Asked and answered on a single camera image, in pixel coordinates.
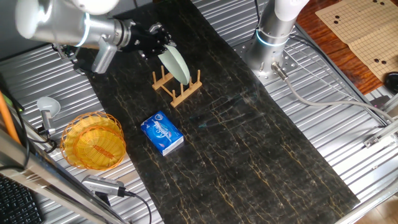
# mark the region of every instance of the metal clamp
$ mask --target metal clamp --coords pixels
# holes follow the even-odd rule
[[[367,148],[369,148],[372,145],[374,145],[375,143],[380,142],[382,139],[384,139],[386,137],[389,137],[389,136],[391,136],[392,134],[394,134],[396,132],[398,132],[398,120],[394,121],[393,123],[391,123],[387,127],[383,128],[378,133],[374,134],[372,137],[370,137],[365,142],[363,142],[363,144]]]
[[[273,69],[273,71],[276,72],[276,74],[278,74],[279,77],[280,77],[283,81],[285,81],[286,79],[288,79],[287,74],[285,73],[285,71],[282,70],[282,68],[279,66],[278,63],[273,62],[273,63],[271,64],[271,69]]]

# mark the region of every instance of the black marble countertop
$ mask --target black marble countertop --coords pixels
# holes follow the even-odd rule
[[[90,78],[105,112],[122,124],[130,155],[166,224],[334,223],[358,199],[189,0],[151,4],[123,17],[161,22],[203,86],[176,108],[154,91],[160,61],[117,53]],[[82,50],[93,60],[95,50]],[[178,83],[166,85],[175,88]],[[157,111],[185,136],[163,157],[140,129]]]

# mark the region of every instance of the wooden table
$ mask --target wooden table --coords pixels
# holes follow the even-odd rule
[[[336,4],[341,0],[310,0],[304,7],[297,22],[307,34],[332,59],[343,73],[354,83],[362,94],[382,86],[383,83],[360,61],[357,56],[326,26],[315,12]],[[391,0],[398,5],[398,0]]]

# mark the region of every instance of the black cable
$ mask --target black cable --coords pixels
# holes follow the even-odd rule
[[[22,166],[9,165],[9,166],[0,167],[0,172],[7,169],[14,169],[16,171],[21,171],[21,172],[25,170]]]
[[[258,25],[260,24],[260,12],[259,12],[259,5],[257,3],[257,0],[254,0],[254,5],[256,6],[256,12],[257,12],[257,26],[254,29],[253,35],[251,36],[252,39],[253,39],[254,35],[256,34],[256,30],[257,30]]]
[[[21,137],[23,137],[25,139],[26,159],[25,159],[25,163],[24,163],[24,169],[26,169],[27,163],[29,162],[29,156],[30,156],[29,138],[27,137],[27,132],[26,132],[24,119],[22,118],[22,115],[21,115],[21,113],[19,112],[19,110],[18,110],[18,108],[16,106],[15,100],[11,99],[11,101],[12,101],[12,105],[13,105],[13,107],[14,107],[17,115],[18,115],[18,119],[19,119],[19,122],[21,123],[21,127],[22,127],[22,135],[23,136],[20,136],[20,139],[21,139]]]
[[[124,194],[125,194],[126,196],[136,197],[136,198],[138,198],[139,200],[142,200],[142,202],[144,202],[144,204],[147,206],[148,211],[149,211],[149,224],[151,224],[151,223],[152,223],[152,212],[150,211],[150,207],[149,207],[148,203],[147,203],[142,197],[138,196],[138,195],[135,194],[135,193],[126,191],[126,192],[124,192]]]
[[[44,152],[47,153],[47,154],[53,152],[58,147],[57,142],[52,140],[52,139],[50,139],[49,135],[47,135],[47,138],[46,138],[45,141],[38,141],[38,140],[35,140],[35,139],[31,139],[31,138],[29,140],[31,140],[32,142],[39,143],[39,144],[45,144],[45,143],[51,142],[50,143],[50,145],[52,146],[51,149],[50,150],[44,150]]]
[[[57,142],[55,142],[53,139],[50,139],[50,142],[52,142],[52,148],[50,150],[44,150],[44,152],[47,154],[53,152],[58,147]]]
[[[256,12],[257,12],[258,23],[260,23],[259,4],[257,3],[257,0],[254,0],[254,5],[256,6]]]
[[[134,2],[134,5],[136,7],[136,9],[138,8],[138,4],[137,4],[137,0],[132,0]]]

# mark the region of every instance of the metal grating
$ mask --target metal grating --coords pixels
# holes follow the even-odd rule
[[[260,12],[266,1],[258,0]],[[193,0],[192,3],[230,46],[252,37],[257,26],[253,0]]]
[[[249,45],[257,24],[253,0],[193,3],[236,52],[242,51],[245,44]],[[264,1],[259,3],[262,9]],[[305,67],[299,66],[289,73],[290,81],[302,97],[310,101],[352,100],[350,95],[362,98],[358,97],[352,84],[307,45],[289,40],[285,52]],[[392,139],[369,149],[363,144],[380,130],[380,123],[367,110],[350,105],[322,108],[304,105],[280,79],[267,80],[264,86],[361,202],[398,176],[398,147]]]
[[[302,67],[289,73],[297,92],[310,101],[353,100],[349,85],[307,45],[289,40],[285,51]],[[398,176],[398,147],[392,138],[369,149],[363,142],[381,130],[380,123],[358,106],[304,105],[278,79],[265,86],[271,97],[304,133],[357,198],[364,202]]]
[[[0,73],[11,94],[25,107],[22,116],[36,128],[42,122],[40,111],[36,107],[37,99],[49,96],[60,102],[61,111],[53,119],[57,127],[56,134],[52,136],[54,140],[60,140],[66,125],[78,115],[91,111],[103,111],[88,79],[73,70],[71,61],[61,60],[51,45],[0,62]],[[120,180],[128,190],[138,193],[150,205],[152,223],[163,223],[128,155],[117,168],[102,172],[70,166],[59,149],[51,153],[51,157],[79,181],[89,174]],[[90,223],[54,201],[41,195],[38,197],[46,223]],[[109,202],[126,221],[148,224],[149,212],[138,198],[112,196],[109,197]]]

